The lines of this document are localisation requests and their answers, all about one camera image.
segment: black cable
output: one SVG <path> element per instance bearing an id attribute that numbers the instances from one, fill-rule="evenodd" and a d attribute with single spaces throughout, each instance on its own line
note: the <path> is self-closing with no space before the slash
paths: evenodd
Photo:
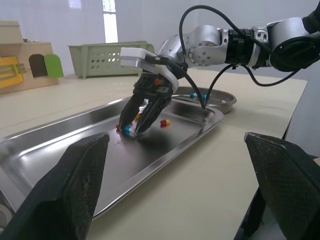
<path id="1" fill-rule="evenodd" d="M 289 78 L 291 78 L 293 75 L 295 75 L 297 72 L 299 72 L 299 70 L 296 70 L 296 71 L 293 71 L 292 73 L 290 73 L 288 76 L 286 76 L 285 78 L 279 80 L 279 81 L 276 81 L 276 82 L 273 82 L 273 83 L 266 83 L 266 84 L 263 84 L 263 83 L 260 83 L 257 81 L 257 79 L 255 78 L 254 74 L 252 73 L 251 69 L 248 68 L 247 66 L 242 66 L 244 67 L 247 72 L 249 73 L 251 79 L 253 80 L 253 82 L 255 84 L 257 84 L 258 86 L 260 87 L 271 87 L 271 86 L 275 86 L 275 85 L 278 85 L 278 84 L 281 84 L 283 83 L 284 81 L 288 80 Z"/>
<path id="2" fill-rule="evenodd" d="M 308 61 L 308 62 L 304 62 L 303 65 L 295 65 L 294 63 L 289 62 L 288 60 L 284 60 L 282 57 L 278 56 L 275 52 L 273 52 L 268 46 L 266 46 L 265 44 L 262 44 L 261 42 L 259 42 L 257 39 L 246 35 L 245 33 L 243 33 L 225 14 L 223 14 L 221 11 L 211 7 L 211 6 L 206 6 L 206 5 L 196 5 L 196 6 L 192 6 L 190 7 L 188 10 L 186 10 L 184 12 L 184 14 L 182 15 L 182 18 L 180 20 L 179 23 L 179 37 L 180 37 L 180 43 L 181 43 L 181 48 L 182 48 L 182 53 L 183 53 L 183 58 L 184 58 L 184 62 L 186 62 L 186 57 L 187 57 L 187 53 L 186 53 L 186 46 L 185 46 L 185 41 L 183 38 L 183 23 L 185 21 L 186 16 L 193 10 L 197 10 L 197 9 L 204 9 L 204 10 L 208 10 L 211 11 L 217 15 L 219 15 L 220 17 L 222 17 L 239 35 L 241 35 L 243 38 L 248 38 L 250 41 L 252 41 L 253 43 L 257 44 L 260 48 L 262 48 L 263 50 L 267 51 L 272 57 L 274 57 L 278 62 L 280 62 L 281 64 L 290 67 L 290 68 L 298 68 L 301 69 L 304 66 L 308 66 L 311 65 L 313 63 L 315 63 L 316 61 L 320 60 L 320 57 L 315 58 L 314 60 Z"/>
<path id="3" fill-rule="evenodd" d="M 207 106 L 207 104 L 208 104 L 208 101 L 209 101 L 209 99 L 210 99 L 210 94 L 211 94 L 211 91 L 212 91 L 212 89 L 214 88 L 214 85 L 216 84 L 216 82 L 218 81 L 218 79 L 220 78 L 220 76 L 225 72 L 225 71 L 227 71 L 229 68 L 232 68 L 233 67 L 233 65 L 228 65 L 228 66 L 226 66 L 224 69 L 222 69 L 219 73 L 218 73 L 218 75 L 217 76 L 215 76 L 215 78 L 214 78 L 214 80 L 212 81 L 212 83 L 211 83 L 211 85 L 210 85 L 210 87 L 209 87 L 209 89 L 208 89 L 208 92 L 207 92 L 207 94 L 206 94 L 206 96 L 205 96 L 205 102 L 204 102 L 204 105 L 205 106 Z"/>
<path id="4" fill-rule="evenodd" d="M 186 71 L 184 71 L 178 64 L 176 64 L 175 62 L 173 62 L 171 60 L 167 60 L 167 65 L 185 77 L 185 79 L 190 83 L 190 85 L 194 89 L 196 95 L 198 96 L 202 109 L 206 109 L 202 95 L 201 95 L 197 85 L 192 80 L 192 78 L 188 75 L 188 73 Z"/>

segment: cardboard box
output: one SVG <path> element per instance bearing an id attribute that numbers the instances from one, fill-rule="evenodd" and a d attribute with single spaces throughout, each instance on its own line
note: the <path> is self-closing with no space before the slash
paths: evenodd
<path id="1" fill-rule="evenodd" d="M 59 84 L 58 78 L 48 76 L 45 56 L 52 54 L 50 42 L 0 44 L 0 57 L 16 56 L 24 82 L 0 89 L 0 94 Z"/>
<path id="2" fill-rule="evenodd" d="M 22 44 L 23 42 L 17 21 L 0 21 L 0 44 Z"/>

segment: yellow label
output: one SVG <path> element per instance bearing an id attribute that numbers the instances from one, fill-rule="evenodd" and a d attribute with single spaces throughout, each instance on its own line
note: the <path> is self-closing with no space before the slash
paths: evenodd
<path id="1" fill-rule="evenodd" d="M 0 89 L 24 81 L 19 62 L 15 56 L 0 57 Z"/>

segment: table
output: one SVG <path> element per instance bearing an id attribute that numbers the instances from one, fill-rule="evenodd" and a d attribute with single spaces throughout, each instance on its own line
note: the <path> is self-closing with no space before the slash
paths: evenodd
<path id="1" fill-rule="evenodd" d="M 189 70 L 199 87 L 217 72 Z M 257 77 L 263 83 L 273 77 Z M 0 95 L 0 138 L 132 94 L 136 76 L 78 79 Z M 181 86 L 188 86 L 180 80 Z M 236 96 L 234 110 L 213 131 L 133 193 L 94 220 L 88 240 L 231 240 L 258 183 L 244 142 L 246 132 L 282 137 L 306 81 L 256 86 L 248 75 L 225 73 L 215 88 Z"/>

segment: green sticker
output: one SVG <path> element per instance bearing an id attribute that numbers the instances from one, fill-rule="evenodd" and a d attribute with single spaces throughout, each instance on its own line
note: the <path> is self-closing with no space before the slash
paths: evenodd
<path id="1" fill-rule="evenodd" d="M 44 56 L 46 71 L 50 78 L 61 78 L 64 76 L 60 57 L 56 54 L 47 54 Z"/>

